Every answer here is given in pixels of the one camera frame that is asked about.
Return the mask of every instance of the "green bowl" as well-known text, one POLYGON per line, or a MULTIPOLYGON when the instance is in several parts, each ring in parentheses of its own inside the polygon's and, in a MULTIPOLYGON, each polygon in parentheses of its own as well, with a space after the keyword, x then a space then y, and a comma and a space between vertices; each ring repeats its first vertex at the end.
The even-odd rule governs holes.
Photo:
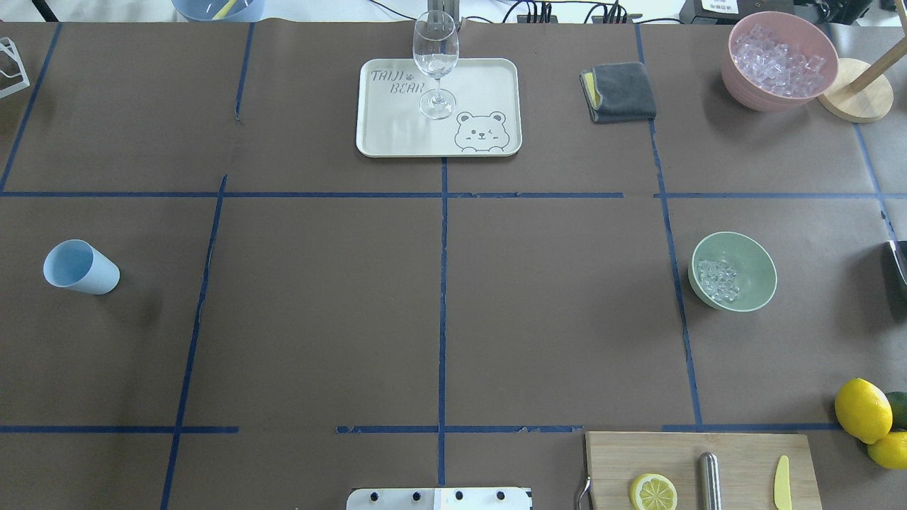
POLYGON ((688 274, 696 295, 714 309, 740 312, 761 309, 772 300, 778 286, 778 272, 766 249, 736 232, 715 232, 701 240, 693 250, 688 274), (703 290, 697 270, 701 260, 723 262, 735 270, 734 286, 740 289, 736 299, 715 300, 703 290))

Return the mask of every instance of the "wooden stand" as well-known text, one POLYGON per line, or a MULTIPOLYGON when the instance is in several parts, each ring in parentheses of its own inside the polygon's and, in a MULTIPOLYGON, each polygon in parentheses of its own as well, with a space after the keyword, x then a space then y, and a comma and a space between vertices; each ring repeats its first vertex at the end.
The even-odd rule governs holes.
MULTIPOLYGON (((895 2, 901 25, 907 34, 907 14, 903 0, 895 2)), ((838 60, 838 75, 832 86, 819 96, 819 103, 831 113, 852 123, 874 123, 894 104, 894 91, 883 73, 907 54, 907 35, 874 64, 862 60, 838 60)))

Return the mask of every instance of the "wine glass base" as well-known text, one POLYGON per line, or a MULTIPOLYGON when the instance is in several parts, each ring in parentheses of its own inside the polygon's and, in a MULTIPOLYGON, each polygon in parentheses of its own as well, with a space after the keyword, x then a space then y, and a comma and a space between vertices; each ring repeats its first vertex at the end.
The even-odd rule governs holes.
POLYGON ((419 110, 429 119, 446 119, 456 111, 456 99, 448 90, 441 89, 437 95, 435 90, 431 90, 422 95, 419 110))

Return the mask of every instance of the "round wooden base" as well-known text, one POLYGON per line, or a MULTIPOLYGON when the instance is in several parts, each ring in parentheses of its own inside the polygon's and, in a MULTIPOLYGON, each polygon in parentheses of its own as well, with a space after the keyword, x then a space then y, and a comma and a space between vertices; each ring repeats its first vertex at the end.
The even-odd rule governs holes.
POLYGON ((832 86, 819 96, 819 103, 829 112, 852 123, 874 123, 882 119, 894 103, 892 85, 884 74, 860 92, 850 84, 869 68, 869 64, 853 58, 838 59, 838 76, 832 86))

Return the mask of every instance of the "bear drawing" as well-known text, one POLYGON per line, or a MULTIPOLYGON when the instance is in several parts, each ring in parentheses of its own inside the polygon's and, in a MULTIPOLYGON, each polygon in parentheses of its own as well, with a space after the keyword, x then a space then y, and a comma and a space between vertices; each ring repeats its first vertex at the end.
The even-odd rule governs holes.
POLYGON ((504 129, 504 114, 491 112, 488 115, 472 115, 460 112, 456 116, 460 129, 454 141, 463 152, 504 152, 510 143, 510 135, 504 129))

